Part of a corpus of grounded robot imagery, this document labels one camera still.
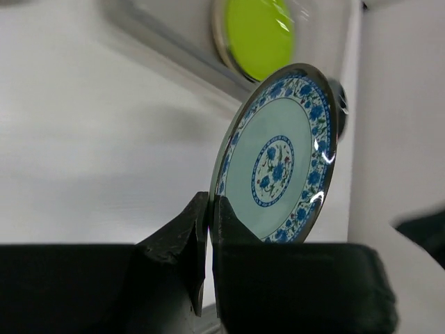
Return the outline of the lime green plate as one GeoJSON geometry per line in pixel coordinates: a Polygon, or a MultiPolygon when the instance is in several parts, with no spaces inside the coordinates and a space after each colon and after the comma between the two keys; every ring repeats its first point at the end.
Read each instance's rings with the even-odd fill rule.
{"type": "Polygon", "coordinates": [[[223,63],[248,81],[293,60],[296,29],[286,1],[213,1],[211,29],[223,63]]]}

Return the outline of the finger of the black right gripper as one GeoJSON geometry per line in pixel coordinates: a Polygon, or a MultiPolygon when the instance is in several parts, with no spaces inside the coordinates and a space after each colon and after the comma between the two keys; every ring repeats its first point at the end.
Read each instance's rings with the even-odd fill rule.
{"type": "Polygon", "coordinates": [[[444,209],[405,219],[395,230],[424,249],[444,268],[444,209]]]}

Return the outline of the large blue floral plate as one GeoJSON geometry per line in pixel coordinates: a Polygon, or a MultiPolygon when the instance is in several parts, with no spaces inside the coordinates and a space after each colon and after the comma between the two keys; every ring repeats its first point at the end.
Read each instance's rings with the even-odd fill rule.
{"type": "Polygon", "coordinates": [[[313,65],[294,63],[270,75],[225,134],[209,204],[228,199],[237,219],[261,241],[304,241],[330,188],[337,110],[330,82],[313,65]]]}

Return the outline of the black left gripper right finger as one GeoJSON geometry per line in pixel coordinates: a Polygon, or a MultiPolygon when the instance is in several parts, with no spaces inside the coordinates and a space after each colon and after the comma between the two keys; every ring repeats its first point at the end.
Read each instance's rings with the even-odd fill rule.
{"type": "Polygon", "coordinates": [[[394,333],[396,296],[378,253],[349,243],[265,243],[219,197],[212,231],[228,333],[394,333]]]}

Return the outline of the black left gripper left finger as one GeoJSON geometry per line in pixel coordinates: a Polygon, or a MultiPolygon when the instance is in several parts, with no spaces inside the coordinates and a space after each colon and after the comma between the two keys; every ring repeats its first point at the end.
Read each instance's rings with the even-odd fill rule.
{"type": "Polygon", "coordinates": [[[192,333],[208,195],[137,244],[4,244],[2,333],[192,333]]]}

